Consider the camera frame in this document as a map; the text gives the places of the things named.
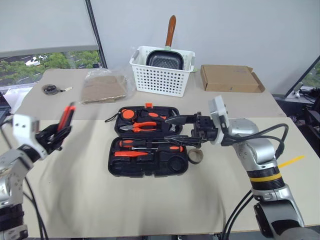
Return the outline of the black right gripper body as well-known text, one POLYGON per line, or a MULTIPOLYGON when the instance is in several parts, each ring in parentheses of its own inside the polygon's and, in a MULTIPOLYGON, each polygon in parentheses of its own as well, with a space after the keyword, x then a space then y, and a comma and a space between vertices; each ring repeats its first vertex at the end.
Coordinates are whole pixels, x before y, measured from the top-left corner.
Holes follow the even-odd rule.
POLYGON ((192 115, 192 124, 191 136, 196 139, 196 146, 217 140, 218 128, 210 116, 202 116, 201 112, 197 112, 192 115))

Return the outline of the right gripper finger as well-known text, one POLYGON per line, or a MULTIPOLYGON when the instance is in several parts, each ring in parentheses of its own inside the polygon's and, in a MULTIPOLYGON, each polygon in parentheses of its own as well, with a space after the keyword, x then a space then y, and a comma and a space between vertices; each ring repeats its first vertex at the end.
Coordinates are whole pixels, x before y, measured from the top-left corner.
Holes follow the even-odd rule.
POLYGON ((194 124, 197 122, 198 115, 175 115, 165 120, 166 123, 171 125, 185 125, 194 124))
POLYGON ((201 138, 188 135, 165 136, 164 140, 174 145, 201 147, 201 138))

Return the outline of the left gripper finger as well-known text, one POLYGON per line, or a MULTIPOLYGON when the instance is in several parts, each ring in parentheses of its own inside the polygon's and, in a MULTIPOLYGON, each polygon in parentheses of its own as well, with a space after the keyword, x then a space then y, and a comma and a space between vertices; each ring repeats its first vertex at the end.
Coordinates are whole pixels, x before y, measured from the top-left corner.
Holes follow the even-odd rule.
POLYGON ((69 125, 62 128, 60 131, 58 131, 55 135, 55 144, 61 145, 64 139, 70 134, 71 130, 72 130, 72 126, 69 125))
POLYGON ((60 130, 58 130, 58 124, 51 124, 49 125, 48 127, 46 127, 44 130, 43 130, 43 134, 45 136, 56 136, 56 135, 59 135, 61 133, 60 130))

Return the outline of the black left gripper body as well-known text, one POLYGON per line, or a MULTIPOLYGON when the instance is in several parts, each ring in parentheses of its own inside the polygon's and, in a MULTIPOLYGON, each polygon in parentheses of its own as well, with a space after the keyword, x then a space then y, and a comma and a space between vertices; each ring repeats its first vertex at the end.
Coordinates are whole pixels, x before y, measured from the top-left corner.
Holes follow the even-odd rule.
POLYGON ((53 132, 49 130, 42 130, 35 134, 36 141, 45 149, 48 155, 54 151, 61 151, 63 149, 63 131, 53 132))

